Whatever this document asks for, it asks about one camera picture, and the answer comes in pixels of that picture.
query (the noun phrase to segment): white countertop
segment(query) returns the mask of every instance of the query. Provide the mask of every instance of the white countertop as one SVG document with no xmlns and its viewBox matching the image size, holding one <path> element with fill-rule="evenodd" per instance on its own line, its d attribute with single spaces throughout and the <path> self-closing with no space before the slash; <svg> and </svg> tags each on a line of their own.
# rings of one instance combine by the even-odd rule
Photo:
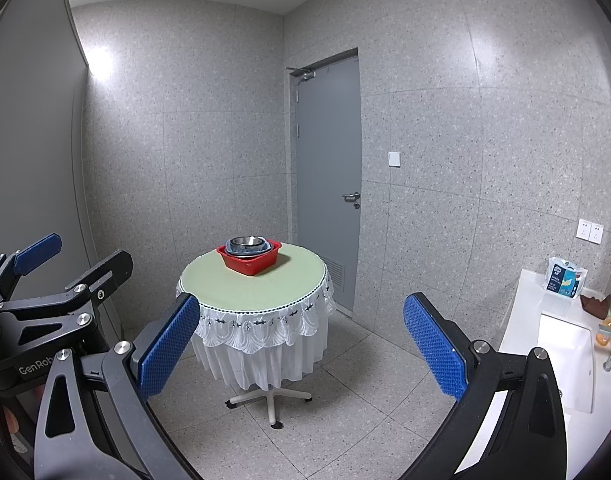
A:
<svg viewBox="0 0 611 480">
<path fill-rule="evenodd" d="M 499 352 L 527 355 L 537 346 L 541 313 L 585 326 L 597 333 L 600 319 L 591 316 L 581 307 L 581 300 L 571 300 L 559 294 L 543 290 L 545 276 L 530 270 L 522 270 L 517 294 L 508 320 Z M 611 371 L 603 369 L 603 363 L 611 352 L 594 345 L 595 391 L 591 413 L 568 408 L 563 409 L 568 447 L 566 478 L 573 479 L 599 448 L 611 429 Z M 479 433 L 458 470 L 478 462 L 492 435 L 507 392 L 495 394 Z"/>
</svg>

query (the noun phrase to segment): louvered vent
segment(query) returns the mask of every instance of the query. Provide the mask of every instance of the louvered vent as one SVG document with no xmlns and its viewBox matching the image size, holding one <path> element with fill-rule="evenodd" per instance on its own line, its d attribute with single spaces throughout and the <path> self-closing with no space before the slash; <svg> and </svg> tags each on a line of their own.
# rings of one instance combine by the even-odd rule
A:
<svg viewBox="0 0 611 480">
<path fill-rule="evenodd" d="M 321 259 L 328 266 L 328 272 L 330 273 L 330 278 L 332 279 L 334 288 L 342 291 L 343 286 L 345 285 L 345 265 L 335 262 L 334 260 L 330 260 L 325 256 L 321 256 Z"/>
</svg>

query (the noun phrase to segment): paper towel package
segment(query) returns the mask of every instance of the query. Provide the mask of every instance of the paper towel package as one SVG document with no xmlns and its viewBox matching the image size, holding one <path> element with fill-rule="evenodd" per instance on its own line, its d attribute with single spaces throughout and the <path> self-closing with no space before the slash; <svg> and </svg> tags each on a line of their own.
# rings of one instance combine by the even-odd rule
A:
<svg viewBox="0 0 611 480">
<path fill-rule="evenodd" d="M 568 298 L 576 298 L 583 288 L 588 271 L 561 258 L 550 258 L 545 275 L 545 289 Z"/>
</svg>

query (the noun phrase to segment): soap bottle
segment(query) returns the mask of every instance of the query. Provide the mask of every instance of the soap bottle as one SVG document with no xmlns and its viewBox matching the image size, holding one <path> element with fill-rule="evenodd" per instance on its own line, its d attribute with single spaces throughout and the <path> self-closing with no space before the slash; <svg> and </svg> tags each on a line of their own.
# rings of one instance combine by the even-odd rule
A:
<svg viewBox="0 0 611 480">
<path fill-rule="evenodd" d="M 601 322 L 601 325 L 611 328 L 611 315 L 610 314 L 608 314 L 607 317 Z M 599 332 L 597 332 L 595 339 L 597 340 L 597 343 L 599 343 L 601 346 L 607 346 L 607 344 L 610 342 L 610 338 L 607 335 L 603 335 Z"/>
</svg>

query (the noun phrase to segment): white lace tablecloth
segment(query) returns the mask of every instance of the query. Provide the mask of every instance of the white lace tablecloth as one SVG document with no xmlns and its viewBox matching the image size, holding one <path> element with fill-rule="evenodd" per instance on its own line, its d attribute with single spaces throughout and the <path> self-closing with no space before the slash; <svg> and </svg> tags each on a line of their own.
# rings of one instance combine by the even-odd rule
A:
<svg viewBox="0 0 611 480">
<path fill-rule="evenodd" d="M 177 295 L 189 292 L 201 308 L 192 336 L 196 357 L 215 379 L 244 390 L 301 380 L 327 348 L 335 310 L 327 268 L 306 249 L 284 244 L 279 251 L 276 268 L 257 276 L 227 269 L 212 251 L 189 264 L 176 286 Z M 241 287 L 246 292 L 238 294 Z"/>
</svg>

